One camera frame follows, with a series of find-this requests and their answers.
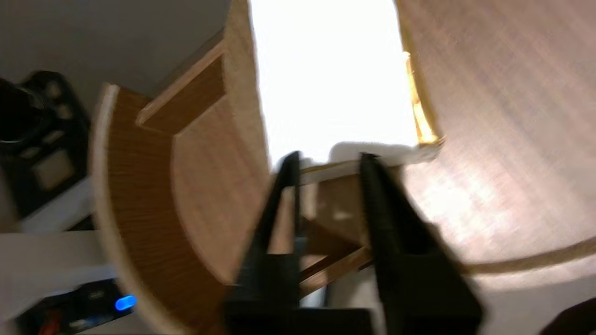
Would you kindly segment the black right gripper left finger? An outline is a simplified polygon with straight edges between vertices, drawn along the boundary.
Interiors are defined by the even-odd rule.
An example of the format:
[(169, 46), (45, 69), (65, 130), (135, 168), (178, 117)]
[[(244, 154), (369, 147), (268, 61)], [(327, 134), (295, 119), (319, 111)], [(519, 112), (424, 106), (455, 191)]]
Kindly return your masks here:
[[(269, 252), (283, 191), (294, 191), (292, 252)], [(286, 155), (279, 167), (261, 217), (241, 263), (236, 283), (226, 297), (230, 335), (298, 335), (300, 257), (304, 231), (300, 213), (300, 153)]]

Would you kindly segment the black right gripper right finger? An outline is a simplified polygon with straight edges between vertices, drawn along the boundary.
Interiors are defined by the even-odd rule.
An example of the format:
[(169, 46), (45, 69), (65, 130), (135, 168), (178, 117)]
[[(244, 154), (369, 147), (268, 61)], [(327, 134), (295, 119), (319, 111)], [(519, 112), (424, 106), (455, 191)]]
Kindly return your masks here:
[(388, 335), (476, 335), (483, 307), (393, 174), (362, 153), (363, 210)]

